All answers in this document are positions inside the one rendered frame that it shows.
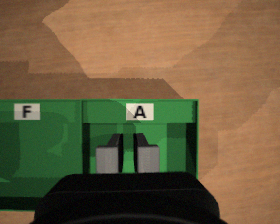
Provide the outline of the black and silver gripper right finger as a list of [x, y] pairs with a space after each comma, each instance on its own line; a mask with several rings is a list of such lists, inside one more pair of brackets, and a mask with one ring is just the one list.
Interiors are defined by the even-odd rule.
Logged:
[[149, 145], [143, 133], [134, 133], [133, 148], [135, 172], [160, 172], [160, 147], [157, 144]]

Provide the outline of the green three-compartment bin rack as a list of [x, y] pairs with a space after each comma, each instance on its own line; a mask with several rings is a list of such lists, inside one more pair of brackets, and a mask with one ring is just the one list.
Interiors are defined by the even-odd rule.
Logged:
[[[0, 211], [35, 212], [63, 177], [96, 173], [95, 149], [123, 133], [122, 173], [135, 173], [133, 134], [160, 147], [160, 172], [198, 180], [199, 99], [0, 99]], [[80, 122], [80, 129], [79, 129]]]

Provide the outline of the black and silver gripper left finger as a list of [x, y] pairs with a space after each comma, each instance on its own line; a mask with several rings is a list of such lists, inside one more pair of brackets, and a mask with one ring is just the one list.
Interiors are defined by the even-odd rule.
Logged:
[[122, 173], [123, 133], [114, 133], [107, 145], [96, 147], [96, 174]]

